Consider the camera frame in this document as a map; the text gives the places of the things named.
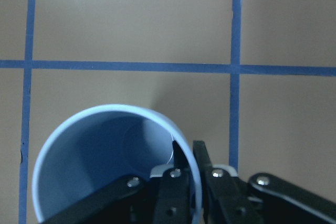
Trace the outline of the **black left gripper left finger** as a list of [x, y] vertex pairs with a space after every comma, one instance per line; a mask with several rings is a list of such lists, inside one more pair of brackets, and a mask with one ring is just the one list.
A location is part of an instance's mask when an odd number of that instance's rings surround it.
[[174, 163], [149, 181], [123, 175], [44, 223], [191, 223], [190, 169], [172, 142]]

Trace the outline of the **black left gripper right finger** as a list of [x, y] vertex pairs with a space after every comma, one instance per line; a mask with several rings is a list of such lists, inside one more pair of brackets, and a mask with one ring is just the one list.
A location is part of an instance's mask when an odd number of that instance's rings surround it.
[[193, 142], [206, 223], [335, 223], [335, 203], [270, 173], [247, 182], [214, 165], [205, 142]]

